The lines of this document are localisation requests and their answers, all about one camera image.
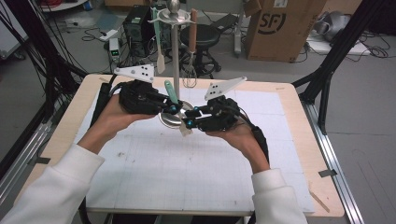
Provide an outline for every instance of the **person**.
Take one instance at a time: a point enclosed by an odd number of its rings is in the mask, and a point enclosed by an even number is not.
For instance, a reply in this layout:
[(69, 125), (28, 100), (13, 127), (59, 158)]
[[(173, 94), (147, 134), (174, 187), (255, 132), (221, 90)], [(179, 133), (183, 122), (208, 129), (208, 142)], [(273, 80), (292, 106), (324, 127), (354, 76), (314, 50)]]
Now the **person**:
[[(119, 105), (119, 96), (113, 95), (98, 120), (78, 143), (73, 144), (57, 164), (44, 170), (0, 223), (71, 223), (90, 189), (95, 172), (105, 160), (97, 155), (105, 143), (131, 123), (153, 117), (126, 113)], [(306, 223), (293, 188), (285, 184), (279, 170), (270, 169), (247, 125), (207, 134), (223, 138), (250, 162), (257, 223)]]

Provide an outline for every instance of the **black tape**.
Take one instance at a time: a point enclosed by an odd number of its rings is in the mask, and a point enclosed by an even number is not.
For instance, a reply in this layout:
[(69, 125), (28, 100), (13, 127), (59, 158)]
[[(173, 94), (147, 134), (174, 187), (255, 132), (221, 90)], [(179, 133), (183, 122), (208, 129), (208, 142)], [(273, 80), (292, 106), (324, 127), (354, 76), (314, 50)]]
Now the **black tape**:
[(334, 170), (324, 170), (324, 171), (320, 171), (319, 175), (321, 177), (326, 177), (326, 176), (334, 176), (334, 175), (338, 175), (337, 172), (335, 172)]

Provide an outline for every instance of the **power strip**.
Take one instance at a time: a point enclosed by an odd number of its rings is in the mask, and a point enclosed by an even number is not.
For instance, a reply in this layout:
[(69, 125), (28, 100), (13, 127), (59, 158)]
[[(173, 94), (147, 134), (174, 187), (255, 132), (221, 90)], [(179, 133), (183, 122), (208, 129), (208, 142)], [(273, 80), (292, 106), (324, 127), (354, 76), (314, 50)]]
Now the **power strip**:
[(109, 32), (106, 33), (106, 35), (102, 35), (99, 38), (103, 41), (107, 41), (109, 38), (111, 38), (111, 36), (115, 35), (116, 33), (117, 33), (116, 30), (110, 30)]

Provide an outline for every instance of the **person's right hand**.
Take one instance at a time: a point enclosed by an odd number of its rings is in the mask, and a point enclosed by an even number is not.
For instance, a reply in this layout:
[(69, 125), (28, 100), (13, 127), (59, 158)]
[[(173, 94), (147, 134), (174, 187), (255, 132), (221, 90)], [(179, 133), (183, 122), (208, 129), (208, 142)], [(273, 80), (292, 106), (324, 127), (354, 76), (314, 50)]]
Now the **person's right hand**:
[(222, 138), (232, 147), (241, 151), (249, 160), (253, 174), (270, 169), (270, 165), (262, 149), (254, 138), (251, 129), (246, 124), (237, 123), (228, 131), (207, 132), (206, 134)]

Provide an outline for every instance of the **white sleeve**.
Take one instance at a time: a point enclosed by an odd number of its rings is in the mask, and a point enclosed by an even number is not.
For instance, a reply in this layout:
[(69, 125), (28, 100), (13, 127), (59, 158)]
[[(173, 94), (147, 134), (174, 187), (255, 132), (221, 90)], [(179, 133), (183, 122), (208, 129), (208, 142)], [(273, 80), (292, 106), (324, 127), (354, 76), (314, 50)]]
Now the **white sleeve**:
[(73, 145), (22, 194), (1, 224), (70, 224), (104, 159)]
[(257, 173), (252, 181), (257, 223), (307, 223), (294, 189), (286, 186), (279, 169)]

